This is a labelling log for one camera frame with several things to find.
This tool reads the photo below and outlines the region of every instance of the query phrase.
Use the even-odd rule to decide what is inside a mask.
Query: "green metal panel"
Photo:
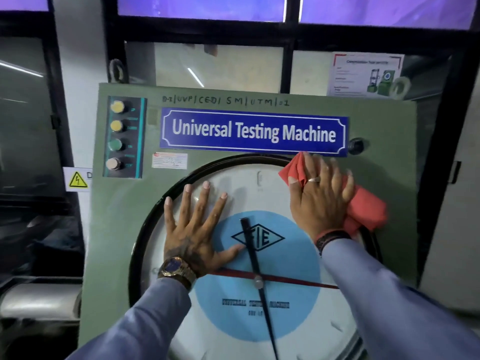
[[[141,179],[102,176],[109,96],[144,97],[148,101]],[[190,101],[187,98],[183,102],[179,96],[196,98]],[[213,99],[206,102],[205,97],[215,97],[215,103],[212,103]],[[274,101],[275,98],[277,106],[258,101]],[[340,165],[353,171],[357,184],[387,202],[390,219],[377,233],[384,263],[402,278],[414,282],[417,251],[414,102],[101,84],[80,345],[108,329],[128,310],[130,257],[142,223],[153,205],[191,171],[211,161],[238,154],[230,151],[160,149],[160,110],[173,106],[348,116],[349,138],[364,138],[368,147],[360,155],[340,158]],[[159,151],[188,153],[188,170],[152,168],[152,155]]]

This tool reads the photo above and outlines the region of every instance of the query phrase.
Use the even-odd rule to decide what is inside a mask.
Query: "blue shirt sleeve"
[[[403,285],[357,242],[334,240],[323,249],[322,259],[373,360],[480,359],[480,338],[473,331]]]
[[[164,360],[190,306],[182,283],[157,279],[115,325],[67,360]]]

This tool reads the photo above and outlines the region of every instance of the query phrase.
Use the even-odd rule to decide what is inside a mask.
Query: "wristwatch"
[[[197,280],[197,275],[195,272],[180,256],[174,256],[173,258],[166,259],[160,267],[158,277],[177,279],[189,292]]]
[[[348,234],[347,231],[344,230],[328,230],[322,232],[315,241],[315,246],[317,247],[318,251],[320,252],[320,256],[322,255],[322,251],[324,250],[325,246],[336,239],[352,239],[351,236]]]

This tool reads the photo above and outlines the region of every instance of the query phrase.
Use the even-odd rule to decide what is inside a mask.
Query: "beige button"
[[[123,123],[120,120],[113,120],[110,124],[110,128],[113,132],[119,133],[123,130]]]
[[[125,104],[122,101],[113,101],[113,103],[110,105],[110,110],[116,114],[120,114],[123,112],[123,110],[125,110]]]
[[[122,162],[117,158],[110,158],[106,161],[105,165],[109,170],[118,170]]]

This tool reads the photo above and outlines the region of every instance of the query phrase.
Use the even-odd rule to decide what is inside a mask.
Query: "purple screen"
[[[119,15],[282,22],[285,0],[118,0]]]
[[[469,29],[475,5],[476,0],[303,0],[301,22]]]
[[[0,11],[49,11],[47,0],[0,0]]]

